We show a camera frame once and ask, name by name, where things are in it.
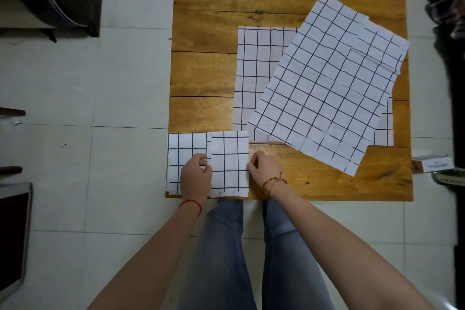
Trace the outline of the person's left forearm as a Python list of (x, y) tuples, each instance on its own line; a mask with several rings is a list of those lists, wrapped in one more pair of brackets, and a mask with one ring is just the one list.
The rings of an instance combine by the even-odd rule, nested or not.
[(159, 310), (201, 212), (202, 207), (195, 201), (183, 201), (87, 310)]

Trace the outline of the flat checked cloth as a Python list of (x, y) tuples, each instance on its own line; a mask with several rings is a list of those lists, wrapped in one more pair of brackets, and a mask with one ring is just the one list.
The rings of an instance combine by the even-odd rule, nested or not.
[(232, 125), (235, 131), (248, 131), (253, 142), (280, 142), (250, 126), (248, 121), (297, 31), (296, 28), (238, 27)]

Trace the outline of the person's blue jeans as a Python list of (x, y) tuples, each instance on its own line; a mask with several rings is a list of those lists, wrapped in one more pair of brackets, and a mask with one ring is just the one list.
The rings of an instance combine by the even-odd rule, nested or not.
[[(263, 310), (335, 310), (319, 265), (274, 200), (262, 204)], [(242, 247), (243, 201), (208, 212), (178, 303), (179, 310), (257, 310)]]

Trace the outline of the dark patterned bag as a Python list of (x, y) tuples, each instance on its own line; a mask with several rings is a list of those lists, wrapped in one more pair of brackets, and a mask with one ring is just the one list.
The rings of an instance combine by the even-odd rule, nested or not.
[(465, 42), (465, 0), (427, 0), (425, 12), (453, 40)]

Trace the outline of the small checked cloth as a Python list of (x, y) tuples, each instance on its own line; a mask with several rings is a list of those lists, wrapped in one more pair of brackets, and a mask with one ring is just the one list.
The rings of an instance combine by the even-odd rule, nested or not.
[(166, 193), (180, 195), (181, 169), (194, 154), (206, 154), (212, 166), (209, 197), (247, 197), (249, 194), (249, 134), (247, 131), (169, 133)]

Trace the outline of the white cardboard box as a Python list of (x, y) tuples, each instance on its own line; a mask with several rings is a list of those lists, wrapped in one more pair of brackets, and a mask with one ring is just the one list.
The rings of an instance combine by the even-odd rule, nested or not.
[(411, 159), (414, 174), (446, 171), (455, 168), (454, 160), (448, 155), (418, 155)]

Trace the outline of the silver framed dark panel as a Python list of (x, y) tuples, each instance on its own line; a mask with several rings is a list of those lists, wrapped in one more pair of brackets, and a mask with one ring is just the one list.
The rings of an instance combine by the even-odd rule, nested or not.
[(31, 183), (0, 184), (0, 303), (25, 279), (32, 195)]

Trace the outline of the large creased checked cloth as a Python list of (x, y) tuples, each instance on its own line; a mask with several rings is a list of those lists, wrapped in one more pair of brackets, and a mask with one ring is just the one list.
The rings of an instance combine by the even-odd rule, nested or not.
[(354, 177), (408, 47), (342, 2), (317, 0), (248, 124)]

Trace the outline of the black tall furniture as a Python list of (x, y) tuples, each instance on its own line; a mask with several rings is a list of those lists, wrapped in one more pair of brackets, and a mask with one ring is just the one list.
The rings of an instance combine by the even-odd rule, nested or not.
[[(434, 29), (436, 50), (446, 66), (452, 110), (453, 152), (456, 166), (465, 169), (465, 42), (450, 37), (452, 26)], [(454, 247), (456, 304), (465, 310), (465, 186), (450, 186), (456, 195), (457, 244)]]

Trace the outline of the person's right forearm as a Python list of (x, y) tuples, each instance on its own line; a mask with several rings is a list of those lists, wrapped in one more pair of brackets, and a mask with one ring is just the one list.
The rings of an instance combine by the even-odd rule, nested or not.
[(290, 186), (273, 198), (350, 310), (434, 310), (417, 288), (365, 241)]

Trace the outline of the person's right hand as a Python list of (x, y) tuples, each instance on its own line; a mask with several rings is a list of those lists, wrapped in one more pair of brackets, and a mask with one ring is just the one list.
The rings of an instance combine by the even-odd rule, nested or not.
[(279, 199), (290, 191), (284, 169), (274, 156), (259, 150), (254, 153), (252, 161), (259, 162), (259, 176), (251, 177), (265, 194)]

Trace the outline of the square wooden table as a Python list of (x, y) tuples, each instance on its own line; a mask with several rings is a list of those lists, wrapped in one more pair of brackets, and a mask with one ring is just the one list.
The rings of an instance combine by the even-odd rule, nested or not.
[[(299, 27), (317, 0), (173, 0), (169, 132), (232, 131), (238, 26)], [(406, 0), (339, 0), (407, 37)], [(408, 60), (393, 87), (393, 143), (369, 146), (355, 177), (282, 143), (251, 143), (313, 201), (413, 201)]]

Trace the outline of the grey sandal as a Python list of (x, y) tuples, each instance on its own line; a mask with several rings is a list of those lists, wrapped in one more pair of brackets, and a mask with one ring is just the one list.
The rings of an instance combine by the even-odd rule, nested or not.
[(465, 187), (465, 168), (432, 172), (432, 179), (439, 185)]

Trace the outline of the person's left hand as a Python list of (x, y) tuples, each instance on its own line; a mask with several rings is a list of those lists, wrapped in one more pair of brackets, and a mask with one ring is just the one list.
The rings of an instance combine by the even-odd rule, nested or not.
[(212, 189), (212, 184), (201, 181), (201, 167), (207, 165), (207, 154), (194, 154), (182, 167), (179, 186), (183, 201), (192, 200), (204, 206)]

